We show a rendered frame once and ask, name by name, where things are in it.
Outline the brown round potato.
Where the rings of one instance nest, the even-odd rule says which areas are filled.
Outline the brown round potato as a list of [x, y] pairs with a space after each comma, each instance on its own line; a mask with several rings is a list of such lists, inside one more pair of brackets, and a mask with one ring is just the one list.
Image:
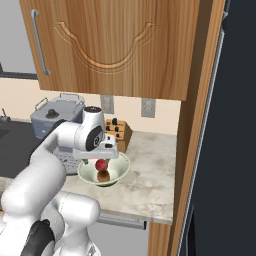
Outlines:
[[99, 182], [107, 182], [110, 180], [110, 174], [108, 171], [99, 171], [97, 174], [97, 179]]

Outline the black hob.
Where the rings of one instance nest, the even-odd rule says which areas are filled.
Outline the black hob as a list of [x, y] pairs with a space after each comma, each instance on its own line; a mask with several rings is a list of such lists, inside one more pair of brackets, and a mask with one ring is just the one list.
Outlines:
[[31, 123], [0, 123], [0, 177], [15, 178], [28, 166], [31, 154], [40, 144]]

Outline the wooden knife block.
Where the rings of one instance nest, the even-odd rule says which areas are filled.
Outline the wooden knife block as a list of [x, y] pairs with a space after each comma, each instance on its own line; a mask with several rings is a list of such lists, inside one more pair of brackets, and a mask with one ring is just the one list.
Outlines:
[[105, 132], [115, 137], [118, 150], [125, 153], [133, 133], [128, 123], [117, 118], [106, 119]]

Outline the wooden cupboard door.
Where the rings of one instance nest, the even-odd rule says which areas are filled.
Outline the wooden cupboard door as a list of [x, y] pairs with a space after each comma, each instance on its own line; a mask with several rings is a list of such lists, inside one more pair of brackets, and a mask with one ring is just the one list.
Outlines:
[[[19, 0], [42, 90], [184, 100], [200, 0]], [[42, 71], [30, 10], [36, 18]]]

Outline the small dark grey object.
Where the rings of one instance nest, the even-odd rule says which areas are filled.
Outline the small dark grey object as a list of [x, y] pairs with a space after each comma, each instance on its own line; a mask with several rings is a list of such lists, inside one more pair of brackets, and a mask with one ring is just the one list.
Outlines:
[[10, 122], [11, 118], [6, 115], [4, 108], [2, 108], [3, 115], [0, 116], [0, 123], [1, 122]]

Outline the grey range hood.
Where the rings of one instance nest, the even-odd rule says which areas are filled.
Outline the grey range hood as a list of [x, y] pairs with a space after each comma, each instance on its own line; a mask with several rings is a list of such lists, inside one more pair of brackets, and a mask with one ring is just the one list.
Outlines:
[[19, 0], [0, 0], [0, 77], [37, 78]]

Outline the grey wall outlet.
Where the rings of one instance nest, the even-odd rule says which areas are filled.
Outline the grey wall outlet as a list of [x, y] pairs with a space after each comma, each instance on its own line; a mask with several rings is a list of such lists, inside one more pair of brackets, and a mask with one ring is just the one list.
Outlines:
[[114, 98], [112, 95], [101, 95], [101, 108], [105, 114], [114, 113]]
[[150, 98], [141, 99], [141, 116], [147, 118], [155, 117], [156, 100]]

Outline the grey countertop appliance with knob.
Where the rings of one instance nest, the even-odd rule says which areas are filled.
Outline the grey countertop appliance with knob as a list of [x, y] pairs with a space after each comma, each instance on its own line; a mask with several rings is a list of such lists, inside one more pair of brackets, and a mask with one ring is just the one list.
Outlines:
[[[35, 136], [44, 139], [60, 120], [82, 123], [84, 98], [77, 94], [61, 93], [49, 100], [45, 97], [35, 105], [35, 111], [30, 115]], [[68, 175], [76, 175], [78, 160], [73, 158], [73, 150], [59, 147], [54, 154], [63, 162]]]

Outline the dark fridge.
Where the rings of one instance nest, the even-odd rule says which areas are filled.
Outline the dark fridge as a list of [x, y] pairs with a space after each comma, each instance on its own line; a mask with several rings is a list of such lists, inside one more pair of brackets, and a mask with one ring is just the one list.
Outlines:
[[177, 256], [256, 256], [256, 0], [226, 0]]

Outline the red round fruit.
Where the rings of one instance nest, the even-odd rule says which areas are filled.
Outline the red round fruit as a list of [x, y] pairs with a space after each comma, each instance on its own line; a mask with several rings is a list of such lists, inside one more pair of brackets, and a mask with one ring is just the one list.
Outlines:
[[95, 168], [98, 171], [105, 171], [108, 168], [108, 164], [104, 159], [99, 159], [95, 163]]

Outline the wooden fridge side panel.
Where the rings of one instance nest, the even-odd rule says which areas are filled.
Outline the wooden fridge side panel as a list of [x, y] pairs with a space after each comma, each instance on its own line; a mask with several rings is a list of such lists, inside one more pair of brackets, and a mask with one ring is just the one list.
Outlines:
[[200, 0], [187, 99], [181, 103], [173, 223], [149, 223], [147, 256], [179, 256], [216, 77], [226, 0]]

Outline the pale green bowl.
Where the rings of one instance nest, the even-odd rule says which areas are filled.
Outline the pale green bowl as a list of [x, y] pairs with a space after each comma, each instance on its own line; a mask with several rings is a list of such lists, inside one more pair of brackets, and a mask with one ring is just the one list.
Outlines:
[[95, 168], [96, 159], [89, 159], [85, 164], [81, 161], [77, 168], [78, 176], [88, 184], [99, 187], [108, 187], [122, 179], [130, 170], [131, 163], [126, 154], [120, 152], [116, 159], [111, 159], [108, 163], [107, 171], [109, 179], [107, 181], [98, 180], [98, 170]]

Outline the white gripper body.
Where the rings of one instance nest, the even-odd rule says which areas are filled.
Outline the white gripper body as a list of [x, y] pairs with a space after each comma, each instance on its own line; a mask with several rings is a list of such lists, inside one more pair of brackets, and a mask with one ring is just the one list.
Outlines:
[[73, 150], [74, 159], [116, 159], [118, 157], [119, 157], [119, 152], [117, 149], [104, 149], [104, 150], [94, 149], [90, 152], [82, 151], [78, 149]]

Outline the light grey drawer front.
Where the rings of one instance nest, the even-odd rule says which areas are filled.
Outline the light grey drawer front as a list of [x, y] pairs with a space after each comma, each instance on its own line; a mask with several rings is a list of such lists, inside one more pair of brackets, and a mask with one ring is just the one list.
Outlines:
[[148, 222], [145, 230], [99, 222], [88, 228], [90, 238], [98, 246], [102, 256], [148, 256], [148, 231]]

